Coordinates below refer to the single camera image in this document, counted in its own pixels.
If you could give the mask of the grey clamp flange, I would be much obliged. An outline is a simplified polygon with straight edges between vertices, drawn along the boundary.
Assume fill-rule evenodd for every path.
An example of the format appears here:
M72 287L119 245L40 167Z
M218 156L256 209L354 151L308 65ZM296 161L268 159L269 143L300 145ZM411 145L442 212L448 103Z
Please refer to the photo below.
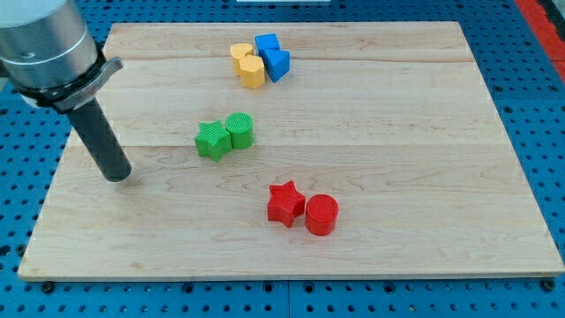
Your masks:
M65 114L93 101L109 78L122 68L119 57L107 60L97 47L96 60L79 75L71 75L59 64L54 68L33 66L11 81L30 105L53 108L57 113Z

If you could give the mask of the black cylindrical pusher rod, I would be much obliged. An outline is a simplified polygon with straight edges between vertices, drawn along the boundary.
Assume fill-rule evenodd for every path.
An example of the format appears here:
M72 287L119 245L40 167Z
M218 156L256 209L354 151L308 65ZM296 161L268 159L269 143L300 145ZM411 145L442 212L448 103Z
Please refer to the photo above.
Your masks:
M108 181L118 182L131 174L132 166L96 99L69 112L67 117Z

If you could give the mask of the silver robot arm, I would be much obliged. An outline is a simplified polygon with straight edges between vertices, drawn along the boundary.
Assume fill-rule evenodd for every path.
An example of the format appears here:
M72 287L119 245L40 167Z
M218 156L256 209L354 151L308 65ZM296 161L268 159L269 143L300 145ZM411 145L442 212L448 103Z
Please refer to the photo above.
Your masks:
M1 2L1 74L25 102L69 118L102 175L110 182L132 172L97 92L122 69L106 58L74 0Z

